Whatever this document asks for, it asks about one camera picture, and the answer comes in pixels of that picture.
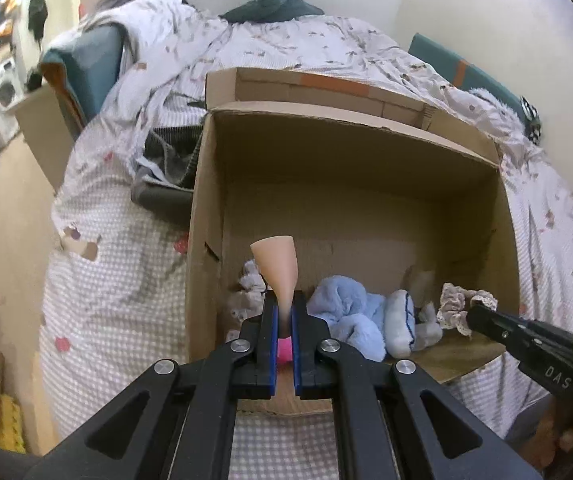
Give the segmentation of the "person right hand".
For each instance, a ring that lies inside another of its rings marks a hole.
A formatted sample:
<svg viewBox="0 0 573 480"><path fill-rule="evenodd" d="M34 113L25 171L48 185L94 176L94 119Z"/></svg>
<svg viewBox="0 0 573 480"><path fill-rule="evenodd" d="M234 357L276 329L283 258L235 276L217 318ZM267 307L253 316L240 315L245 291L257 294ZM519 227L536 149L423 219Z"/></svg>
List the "person right hand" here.
<svg viewBox="0 0 573 480"><path fill-rule="evenodd" d="M521 458L540 472L554 461L573 451L573 408L551 399L540 416L535 433L518 445Z"/></svg>

